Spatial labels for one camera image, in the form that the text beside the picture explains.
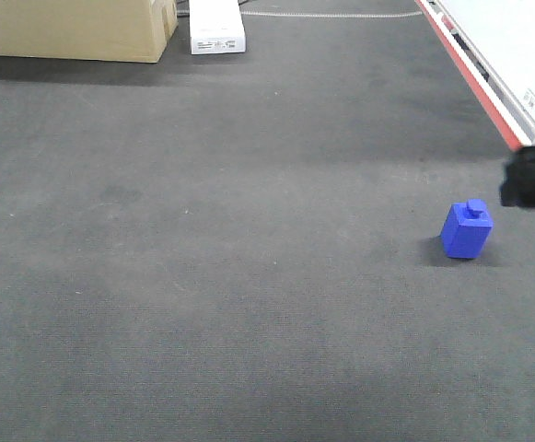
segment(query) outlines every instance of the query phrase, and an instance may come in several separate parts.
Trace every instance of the red stripe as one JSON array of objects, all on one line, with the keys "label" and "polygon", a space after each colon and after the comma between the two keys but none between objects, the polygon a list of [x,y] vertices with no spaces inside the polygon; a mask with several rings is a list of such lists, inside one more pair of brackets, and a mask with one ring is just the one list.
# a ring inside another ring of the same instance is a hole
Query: red stripe
[{"label": "red stripe", "polygon": [[455,52],[453,47],[451,46],[450,41],[448,38],[443,34],[439,26],[435,23],[433,18],[430,16],[428,10],[423,5],[423,2],[425,0],[415,0],[416,3],[419,5],[421,10],[425,13],[429,23],[433,27],[433,30],[435,31],[435,34],[437,37],[441,40],[443,43],[443,46],[445,46],[445,49],[448,51],[449,56],[455,63],[455,65],[458,67],[459,71],[463,75],[463,77],[468,82],[468,85],[470,86],[471,90],[473,91],[476,98],[480,101],[482,104],[484,110],[496,126],[496,129],[498,129],[498,132],[503,136],[503,138],[506,141],[506,144],[511,150],[517,150],[522,146],[522,143],[517,138],[513,130],[510,128],[506,120],[503,118],[503,116],[500,114],[496,106],[493,104],[493,102],[488,98],[486,93],[484,92],[482,86],[480,86],[480,83],[474,75],[471,73],[470,69],[464,61],[459,57],[458,53]]}]

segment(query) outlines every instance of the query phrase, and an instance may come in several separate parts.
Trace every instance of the blue block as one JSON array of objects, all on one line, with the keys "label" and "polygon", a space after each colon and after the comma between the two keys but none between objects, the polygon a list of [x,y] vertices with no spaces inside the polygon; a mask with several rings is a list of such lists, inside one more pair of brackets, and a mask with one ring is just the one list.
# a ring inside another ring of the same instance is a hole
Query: blue block
[{"label": "blue block", "polygon": [[493,226],[484,201],[453,204],[441,231],[445,253],[449,258],[477,258]]}]

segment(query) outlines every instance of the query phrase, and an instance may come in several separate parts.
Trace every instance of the floor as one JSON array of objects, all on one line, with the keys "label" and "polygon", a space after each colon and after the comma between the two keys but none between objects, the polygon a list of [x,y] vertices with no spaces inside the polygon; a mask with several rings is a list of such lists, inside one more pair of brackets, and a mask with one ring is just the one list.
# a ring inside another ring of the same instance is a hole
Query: floor
[{"label": "floor", "polygon": [[[535,212],[425,18],[245,26],[0,58],[0,441],[535,440]],[[452,261],[471,197],[494,233]]]}]

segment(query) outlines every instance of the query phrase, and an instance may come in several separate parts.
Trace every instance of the white cable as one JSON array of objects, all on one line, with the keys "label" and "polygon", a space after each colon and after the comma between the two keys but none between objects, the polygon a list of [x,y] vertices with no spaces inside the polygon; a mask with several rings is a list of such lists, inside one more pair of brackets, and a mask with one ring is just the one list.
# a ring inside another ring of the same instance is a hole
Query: white cable
[{"label": "white cable", "polygon": [[[178,15],[189,14],[187,9],[177,11]],[[243,16],[254,17],[290,17],[290,18],[407,18],[416,17],[423,14],[422,11],[401,12],[397,14],[317,14],[307,12],[262,12],[262,11],[240,11]]]}]

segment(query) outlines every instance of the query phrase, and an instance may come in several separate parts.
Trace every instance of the white box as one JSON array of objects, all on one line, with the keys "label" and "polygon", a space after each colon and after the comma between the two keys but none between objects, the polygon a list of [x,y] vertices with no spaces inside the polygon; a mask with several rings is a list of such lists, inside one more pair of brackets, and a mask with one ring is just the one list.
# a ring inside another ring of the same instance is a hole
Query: white box
[{"label": "white box", "polygon": [[175,0],[0,0],[0,55],[155,63]]},{"label": "white box", "polygon": [[245,52],[238,0],[190,0],[192,54]]}]

